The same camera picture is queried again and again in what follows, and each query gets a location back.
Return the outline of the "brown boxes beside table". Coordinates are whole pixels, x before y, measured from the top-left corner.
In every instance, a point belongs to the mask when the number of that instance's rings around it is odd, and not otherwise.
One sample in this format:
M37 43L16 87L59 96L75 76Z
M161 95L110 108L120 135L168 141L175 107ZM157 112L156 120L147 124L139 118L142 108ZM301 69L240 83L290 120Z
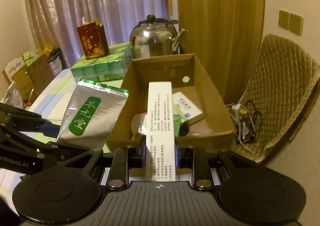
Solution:
M34 102L54 79L45 55L36 57L29 66L23 57L15 58L8 63L2 74L8 85L13 81L17 83L17 90L25 102L29 100L30 95L31 101Z

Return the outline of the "purple curtain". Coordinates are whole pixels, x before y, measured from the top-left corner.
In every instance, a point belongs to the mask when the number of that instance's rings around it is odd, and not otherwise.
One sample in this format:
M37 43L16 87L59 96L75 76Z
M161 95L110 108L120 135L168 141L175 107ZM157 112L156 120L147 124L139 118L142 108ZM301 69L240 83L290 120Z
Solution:
M167 0L25 0L36 45L51 42L71 67L83 54L76 29L99 19L109 44L129 40L132 29L148 15L168 18Z

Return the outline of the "wall sockets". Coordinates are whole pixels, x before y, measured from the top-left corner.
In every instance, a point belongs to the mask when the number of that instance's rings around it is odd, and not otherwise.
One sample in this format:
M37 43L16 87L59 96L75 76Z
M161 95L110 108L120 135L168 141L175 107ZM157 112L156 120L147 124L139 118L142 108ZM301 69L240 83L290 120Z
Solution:
M304 18L300 15L289 13L283 10L279 11L278 26L294 33L295 35L302 35L303 21Z

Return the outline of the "quilted chair cushion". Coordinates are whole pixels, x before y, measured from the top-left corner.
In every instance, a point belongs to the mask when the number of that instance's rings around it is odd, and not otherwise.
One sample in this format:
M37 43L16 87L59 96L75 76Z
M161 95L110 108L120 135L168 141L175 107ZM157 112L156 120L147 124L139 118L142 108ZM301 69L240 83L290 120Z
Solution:
M254 142L232 143L231 150L262 162L295 124L319 80L319 64L296 43L274 35L264 37L254 74L240 98L252 101L262 123Z

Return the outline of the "long white medicine box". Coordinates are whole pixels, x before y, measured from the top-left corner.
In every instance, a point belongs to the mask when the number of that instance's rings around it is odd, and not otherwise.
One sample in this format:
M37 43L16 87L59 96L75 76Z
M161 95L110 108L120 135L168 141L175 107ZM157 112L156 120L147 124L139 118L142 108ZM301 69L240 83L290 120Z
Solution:
M147 106L145 179L176 180L171 82L150 82Z

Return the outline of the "white green medicine box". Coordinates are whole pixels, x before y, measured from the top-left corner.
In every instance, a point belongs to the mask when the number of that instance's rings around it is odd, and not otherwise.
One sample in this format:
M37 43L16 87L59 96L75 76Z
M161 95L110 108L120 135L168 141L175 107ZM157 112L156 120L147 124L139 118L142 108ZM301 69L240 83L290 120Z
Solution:
M203 111L180 91L172 94L172 106L173 113L180 115L182 123L192 125L204 118Z

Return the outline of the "stainless steel kettle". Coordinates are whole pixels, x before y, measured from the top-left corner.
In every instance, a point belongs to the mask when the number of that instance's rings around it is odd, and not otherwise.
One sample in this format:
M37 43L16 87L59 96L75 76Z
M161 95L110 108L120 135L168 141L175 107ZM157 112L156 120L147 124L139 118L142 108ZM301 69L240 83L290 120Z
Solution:
M134 59L178 54L185 29L177 31L178 20L148 15L130 34L131 52Z

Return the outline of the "silver green tea bag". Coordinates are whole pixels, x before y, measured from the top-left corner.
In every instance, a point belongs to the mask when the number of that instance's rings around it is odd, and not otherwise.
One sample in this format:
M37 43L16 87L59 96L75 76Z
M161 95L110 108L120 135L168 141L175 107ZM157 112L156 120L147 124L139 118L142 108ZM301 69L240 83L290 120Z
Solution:
M103 148L129 91L79 78L64 113L57 142Z

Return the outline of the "brown curtain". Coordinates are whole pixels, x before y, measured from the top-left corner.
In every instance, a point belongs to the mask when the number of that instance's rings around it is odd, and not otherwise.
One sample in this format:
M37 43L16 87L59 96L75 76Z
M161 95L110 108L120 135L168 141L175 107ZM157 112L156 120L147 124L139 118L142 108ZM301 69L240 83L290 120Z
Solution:
M177 0L184 53L197 55L225 103L237 102L254 72L265 0Z

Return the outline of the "red snack wrapper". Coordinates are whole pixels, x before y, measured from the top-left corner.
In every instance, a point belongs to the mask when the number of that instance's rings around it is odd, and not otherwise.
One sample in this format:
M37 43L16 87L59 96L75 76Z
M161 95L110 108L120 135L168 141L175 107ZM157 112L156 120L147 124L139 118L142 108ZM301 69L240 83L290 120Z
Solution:
M147 114L147 109L144 109L142 112L140 112L140 115Z

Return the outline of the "checkered tablecloth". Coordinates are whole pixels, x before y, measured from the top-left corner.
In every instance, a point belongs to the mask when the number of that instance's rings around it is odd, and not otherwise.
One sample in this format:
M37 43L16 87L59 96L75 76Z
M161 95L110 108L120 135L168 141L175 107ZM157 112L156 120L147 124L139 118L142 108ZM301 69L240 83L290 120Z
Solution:
M54 78L48 87L44 89L28 110L42 115L44 119L48 119L53 124L60 125L77 81L78 80L73 78L70 70L63 70L56 78ZM116 92L120 92L120 95L128 96L127 91L119 89L122 81L123 80L103 82L102 84L112 87L111 89L113 90L118 90ZM40 132L23 133L31 138L41 141L42 143L56 140L54 138L44 136ZM105 152L109 151L106 146L106 139L104 138L93 140L93 142L88 142L88 139L86 142L82 140L81 143L86 147L98 148L99 146L106 150ZM23 174L1 168L1 197L7 202L8 206L10 206L12 210L14 210L12 193L14 187L21 181L20 176L23 176Z

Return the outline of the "green tissue multipack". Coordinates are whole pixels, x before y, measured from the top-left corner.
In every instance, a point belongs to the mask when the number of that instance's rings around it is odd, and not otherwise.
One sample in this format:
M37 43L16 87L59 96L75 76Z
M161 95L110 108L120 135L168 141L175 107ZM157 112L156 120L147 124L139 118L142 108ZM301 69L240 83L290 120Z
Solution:
M124 78L132 60L131 43L118 43L109 46L109 55L87 60L82 56L72 67L74 79L96 82L121 80Z

